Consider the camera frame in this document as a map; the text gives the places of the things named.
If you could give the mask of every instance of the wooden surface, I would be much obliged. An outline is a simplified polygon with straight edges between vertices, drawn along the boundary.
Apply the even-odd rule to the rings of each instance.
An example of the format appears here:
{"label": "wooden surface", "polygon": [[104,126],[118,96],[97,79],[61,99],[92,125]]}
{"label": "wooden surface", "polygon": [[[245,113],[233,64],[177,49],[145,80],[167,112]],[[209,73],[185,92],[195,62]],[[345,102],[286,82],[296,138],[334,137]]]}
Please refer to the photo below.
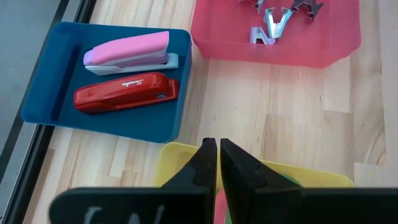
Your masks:
{"label": "wooden surface", "polygon": [[[190,30],[195,0],[97,0],[96,24]],[[180,136],[230,138],[252,155],[398,186],[398,1],[362,0],[363,43],[327,69],[205,60],[193,47]],[[161,144],[56,128],[26,223],[78,186],[151,186]]]}

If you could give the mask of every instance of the red stapler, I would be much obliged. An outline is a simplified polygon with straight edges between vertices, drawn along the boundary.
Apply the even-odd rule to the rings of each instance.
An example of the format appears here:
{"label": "red stapler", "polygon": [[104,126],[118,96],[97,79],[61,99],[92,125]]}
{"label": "red stapler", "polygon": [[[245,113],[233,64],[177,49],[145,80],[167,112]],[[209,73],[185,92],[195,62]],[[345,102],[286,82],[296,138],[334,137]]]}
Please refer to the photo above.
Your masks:
{"label": "red stapler", "polygon": [[177,80],[150,72],[79,88],[73,103],[83,113],[102,113],[175,100],[178,88]]}

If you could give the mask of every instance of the stapler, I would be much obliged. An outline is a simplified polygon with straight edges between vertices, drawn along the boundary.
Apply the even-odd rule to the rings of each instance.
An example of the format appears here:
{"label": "stapler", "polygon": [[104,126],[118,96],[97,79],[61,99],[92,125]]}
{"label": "stapler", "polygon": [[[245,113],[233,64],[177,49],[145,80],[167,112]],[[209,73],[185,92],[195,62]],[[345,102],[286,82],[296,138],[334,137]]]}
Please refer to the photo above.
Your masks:
{"label": "stapler", "polygon": [[178,98],[178,81],[150,72],[85,86],[75,91],[75,108],[93,114],[151,105]]}
{"label": "stapler", "polygon": [[112,40],[86,52],[83,64],[97,75],[178,68],[178,55],[168,54],[169,32]]}

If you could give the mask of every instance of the yellow tray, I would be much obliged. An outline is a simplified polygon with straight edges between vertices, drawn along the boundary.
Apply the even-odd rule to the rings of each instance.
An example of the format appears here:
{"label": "yellow tray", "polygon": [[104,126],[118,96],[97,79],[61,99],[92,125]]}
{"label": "yellow tray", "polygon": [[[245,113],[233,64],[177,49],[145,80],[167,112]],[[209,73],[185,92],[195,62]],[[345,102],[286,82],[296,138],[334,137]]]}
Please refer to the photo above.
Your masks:
{"label": "yellow tray", "polygon": [[[170,180],[196,153],[198,147],[177,142],[166,144],[159,156],[155,176],[155,186],[160,187]],[[346,176],[331,172],[305,169],[295,166],[261,161],[276,172],[294,178],[304,187],[353,187],[354,183]],[[218,158],[217,188],[223,188]]]}

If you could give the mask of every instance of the blue tray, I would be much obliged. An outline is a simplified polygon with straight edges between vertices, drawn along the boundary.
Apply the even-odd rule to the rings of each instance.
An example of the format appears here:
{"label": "blue tray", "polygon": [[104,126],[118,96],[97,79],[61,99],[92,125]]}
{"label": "blue tray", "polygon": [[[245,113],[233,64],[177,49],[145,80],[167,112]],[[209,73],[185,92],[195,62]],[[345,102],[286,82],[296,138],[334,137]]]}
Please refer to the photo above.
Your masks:
{"label": "blue tray", "polygon": [[[110,40],[165,30],[170,31],[167,51],[179,55],[180,68],[161,72],[179,81],[178,100],[95,115],[75,109],[73,92],[77,88],[135,74],[97,76],[84,68],[85,52]],[[185,30],[62,22],[50,34],[22,109],[22,118],[30,123],[85,129],[158,143],[169,142],[180,131],[191,64],[191,37]]]}

